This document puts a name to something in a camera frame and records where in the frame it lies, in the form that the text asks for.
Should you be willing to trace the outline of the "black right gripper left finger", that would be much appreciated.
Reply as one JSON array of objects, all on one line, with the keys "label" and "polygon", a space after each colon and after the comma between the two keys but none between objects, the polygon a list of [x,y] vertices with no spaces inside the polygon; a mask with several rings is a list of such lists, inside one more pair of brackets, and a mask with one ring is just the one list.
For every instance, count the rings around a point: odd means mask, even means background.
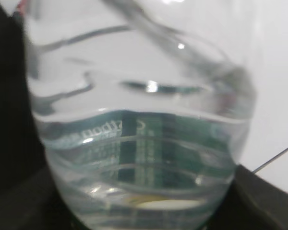
[{"label": "black right gripper left finger", "polygon": [[45,163],[29,109],[18,0],[0,0],[0,230],[78,230]]}]

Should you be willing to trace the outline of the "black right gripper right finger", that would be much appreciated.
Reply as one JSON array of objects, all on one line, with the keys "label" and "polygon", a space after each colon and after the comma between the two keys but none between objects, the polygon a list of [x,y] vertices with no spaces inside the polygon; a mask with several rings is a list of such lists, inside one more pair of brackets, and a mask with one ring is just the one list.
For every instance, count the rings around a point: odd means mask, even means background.
[{"label": "black right gripper right finger", "polygon": [[288,230],[288,193],[243,166],[207,230]]}]

